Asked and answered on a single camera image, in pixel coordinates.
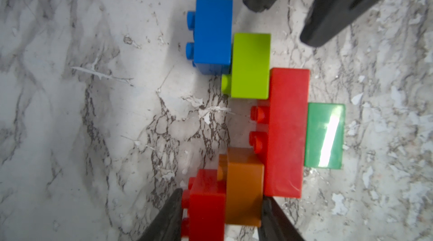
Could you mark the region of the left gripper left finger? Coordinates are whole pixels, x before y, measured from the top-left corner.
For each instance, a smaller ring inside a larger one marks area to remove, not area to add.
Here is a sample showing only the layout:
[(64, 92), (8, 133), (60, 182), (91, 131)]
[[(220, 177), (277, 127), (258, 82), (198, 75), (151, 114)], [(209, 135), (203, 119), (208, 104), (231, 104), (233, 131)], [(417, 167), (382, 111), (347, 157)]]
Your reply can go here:
[(182, 189), (176, 189), (138, 241), (180, 241), (182, 238)]

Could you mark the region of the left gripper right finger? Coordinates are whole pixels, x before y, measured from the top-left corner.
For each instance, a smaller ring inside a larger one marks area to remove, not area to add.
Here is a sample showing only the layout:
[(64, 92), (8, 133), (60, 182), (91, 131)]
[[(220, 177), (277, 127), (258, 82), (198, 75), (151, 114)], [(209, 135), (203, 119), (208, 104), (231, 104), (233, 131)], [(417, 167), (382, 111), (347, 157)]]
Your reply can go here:
[(260, 241), (304, 241), (273, 197), (263, 198), (261, 219)]

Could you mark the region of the small red lego brick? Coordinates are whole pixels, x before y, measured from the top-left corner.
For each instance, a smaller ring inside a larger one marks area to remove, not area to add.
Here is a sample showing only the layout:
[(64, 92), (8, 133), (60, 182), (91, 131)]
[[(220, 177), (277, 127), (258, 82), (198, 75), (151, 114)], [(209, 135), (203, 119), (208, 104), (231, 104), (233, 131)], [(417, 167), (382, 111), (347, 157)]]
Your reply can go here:
[(226, 214), (226, 182), (219, 181), (216, 169), (201, 169), (188, 181), (182, 194), (181, 235), (191, 241), (224, 240)]

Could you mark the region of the blue lego brick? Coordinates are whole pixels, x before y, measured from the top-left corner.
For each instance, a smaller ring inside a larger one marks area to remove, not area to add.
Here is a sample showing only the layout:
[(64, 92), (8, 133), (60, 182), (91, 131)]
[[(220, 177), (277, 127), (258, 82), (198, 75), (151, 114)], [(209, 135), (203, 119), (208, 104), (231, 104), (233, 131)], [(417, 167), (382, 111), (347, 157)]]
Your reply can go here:
[(203, 75), (230, 72), (233, 0), (196, 0), (196, 10), (187, 13), (193, 42), (186, 44), (186, 57)]

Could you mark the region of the orange lego brick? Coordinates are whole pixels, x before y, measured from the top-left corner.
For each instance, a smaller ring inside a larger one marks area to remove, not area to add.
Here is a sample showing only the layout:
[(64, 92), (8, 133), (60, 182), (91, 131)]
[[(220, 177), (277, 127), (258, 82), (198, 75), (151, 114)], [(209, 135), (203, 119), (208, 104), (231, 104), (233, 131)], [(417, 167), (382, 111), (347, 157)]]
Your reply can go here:
[(229, 147), (219, 156), (217, 180), (226, 182), (226, 224), (261, 226), (264, 173), (251, 148)]

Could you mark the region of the long red lego brick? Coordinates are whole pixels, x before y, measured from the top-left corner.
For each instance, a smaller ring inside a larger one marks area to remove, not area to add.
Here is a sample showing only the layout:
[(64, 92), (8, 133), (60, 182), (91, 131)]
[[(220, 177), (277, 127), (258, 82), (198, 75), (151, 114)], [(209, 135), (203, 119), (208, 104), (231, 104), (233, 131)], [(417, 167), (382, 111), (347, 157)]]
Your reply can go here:
[(309, 83), (309, 70), (272, 68), (269, 98), (250, 110), (257, 125), (249, 144), (265, 167), (265, 196), (301, 197)]

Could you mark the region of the lime green lego brick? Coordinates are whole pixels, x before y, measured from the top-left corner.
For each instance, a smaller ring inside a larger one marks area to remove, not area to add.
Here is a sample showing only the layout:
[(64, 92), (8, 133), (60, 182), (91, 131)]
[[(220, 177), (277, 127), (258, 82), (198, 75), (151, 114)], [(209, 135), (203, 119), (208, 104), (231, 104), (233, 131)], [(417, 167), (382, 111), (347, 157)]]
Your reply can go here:
[(232, 66), (222, 76), (221, 90), (232, 98), (266, 100), (269, 96), (271, 34), (236, 33)]

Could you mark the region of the dark green lego brick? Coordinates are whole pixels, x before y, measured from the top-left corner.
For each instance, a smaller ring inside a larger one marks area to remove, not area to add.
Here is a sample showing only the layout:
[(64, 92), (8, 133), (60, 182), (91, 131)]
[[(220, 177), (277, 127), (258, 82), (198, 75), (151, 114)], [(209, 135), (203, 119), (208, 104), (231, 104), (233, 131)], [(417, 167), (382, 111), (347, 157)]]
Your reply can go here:
[(309, 103), (304, 166), (341, 169), (346, 107)]

